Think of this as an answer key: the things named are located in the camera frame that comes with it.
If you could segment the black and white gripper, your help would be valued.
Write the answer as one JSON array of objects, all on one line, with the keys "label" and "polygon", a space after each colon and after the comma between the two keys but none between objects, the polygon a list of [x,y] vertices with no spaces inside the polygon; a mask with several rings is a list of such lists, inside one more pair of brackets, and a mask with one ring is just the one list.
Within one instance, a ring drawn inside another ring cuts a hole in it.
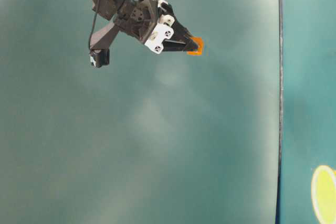
[{"label": "black and white gripper", "polygon": [[165,0],[125,0],[113,22],[156,54],[197,49],[193,35],[168,6]]}]

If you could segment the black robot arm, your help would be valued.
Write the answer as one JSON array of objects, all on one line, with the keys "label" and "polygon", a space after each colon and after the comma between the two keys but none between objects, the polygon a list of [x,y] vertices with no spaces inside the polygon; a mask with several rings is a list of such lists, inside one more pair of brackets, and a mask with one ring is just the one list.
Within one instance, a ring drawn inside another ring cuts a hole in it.
[{"label": "black robot arm", "polygon": [[172,5],[165,0],[92,1],[95,14],[109,21],[89,36],[89,53],[94,60],[109,55],[109,48],[119,32],[135,38],[156,54],[183,51],[199,55],[202,52],[202,40],[178,22]]}]

